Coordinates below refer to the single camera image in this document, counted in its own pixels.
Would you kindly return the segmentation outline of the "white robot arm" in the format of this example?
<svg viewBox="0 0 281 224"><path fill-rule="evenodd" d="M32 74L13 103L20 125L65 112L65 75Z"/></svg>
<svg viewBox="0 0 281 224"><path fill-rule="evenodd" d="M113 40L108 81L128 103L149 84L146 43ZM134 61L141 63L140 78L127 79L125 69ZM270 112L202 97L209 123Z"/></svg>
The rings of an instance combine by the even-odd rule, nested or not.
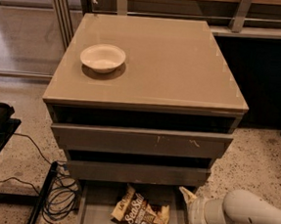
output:
<svg viewBox="0 0 281 224"><path fill-rule="evenodd" d="M247 190L205 199L179 187L187 207L187 224L281 224L281 209Z"/></svg>

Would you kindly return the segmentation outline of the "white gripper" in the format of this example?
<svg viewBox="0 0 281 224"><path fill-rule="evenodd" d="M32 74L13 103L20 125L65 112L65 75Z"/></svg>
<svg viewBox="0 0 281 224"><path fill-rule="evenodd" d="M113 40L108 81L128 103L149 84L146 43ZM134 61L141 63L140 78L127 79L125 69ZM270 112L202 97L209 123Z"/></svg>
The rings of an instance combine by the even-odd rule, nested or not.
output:
<svg viewBox="0 0 281 224"><path fill-rule="evenodd" d="M223 210L223 199L196 197L191 191L180 186L180 193L187 203L189 224L228 224Z"/></svg>

